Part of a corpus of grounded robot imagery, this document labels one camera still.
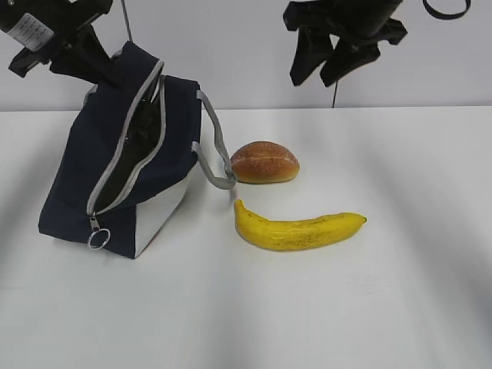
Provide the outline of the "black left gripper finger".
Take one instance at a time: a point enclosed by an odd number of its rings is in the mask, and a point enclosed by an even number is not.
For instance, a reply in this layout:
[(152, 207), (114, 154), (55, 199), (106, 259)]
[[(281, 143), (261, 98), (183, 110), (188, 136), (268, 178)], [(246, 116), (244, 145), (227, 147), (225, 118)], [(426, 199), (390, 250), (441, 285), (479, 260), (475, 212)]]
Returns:
[(92, 25), (82, 27), (72, 46), (75, 77), (98, 84), (101, 81), (120, 88), (123, 77), (116, 71), (113, 60), (102, 47)]
[(58, 75), (67, 75), (91, 83), (96, 82), (96, 74), (92, 71), (90, 64), (72, 54), (62, 54), (53, 58), (49, 69)]

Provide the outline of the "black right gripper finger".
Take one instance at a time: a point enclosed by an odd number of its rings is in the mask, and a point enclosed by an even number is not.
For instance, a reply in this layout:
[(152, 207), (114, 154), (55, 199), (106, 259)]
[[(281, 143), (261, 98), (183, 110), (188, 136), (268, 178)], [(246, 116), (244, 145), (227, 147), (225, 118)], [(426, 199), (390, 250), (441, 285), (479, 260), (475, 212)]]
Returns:
[(320, 71), (325, 87), (330, 87), (354, 70), (375, 62), (381, 56), (377, 43), (352, 45), (340, 39)]
[(294, 86), (302, 85), (316, 68), (332, 55), (334, 47), (330, 35), (314, 28), (299, 28), (294, 60), (290, 70)]

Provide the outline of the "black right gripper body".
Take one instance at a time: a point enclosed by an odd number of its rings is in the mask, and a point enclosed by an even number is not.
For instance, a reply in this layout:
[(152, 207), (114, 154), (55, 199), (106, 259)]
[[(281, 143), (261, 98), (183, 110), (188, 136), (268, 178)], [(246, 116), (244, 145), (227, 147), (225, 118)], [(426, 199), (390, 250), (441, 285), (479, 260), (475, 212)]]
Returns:
[(291, 1), (284, 10), (287, 30), (298, 32), (309, 48), (332, 48), (331, 36), (355, 47), (387, 41), (398, 45), (407, 35), (392, 15), (400, 1)]

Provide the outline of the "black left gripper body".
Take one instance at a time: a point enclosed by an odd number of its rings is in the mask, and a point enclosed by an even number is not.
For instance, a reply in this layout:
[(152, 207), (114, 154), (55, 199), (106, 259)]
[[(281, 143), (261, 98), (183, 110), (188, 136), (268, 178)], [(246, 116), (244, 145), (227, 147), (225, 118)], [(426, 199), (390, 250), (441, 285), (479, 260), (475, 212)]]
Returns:
[(72, 54), (78, 31), (103, 15), (112, 1), (1, 1), (1, 31), (23, 46), (8, 69), (25, 77), (35, 66)]

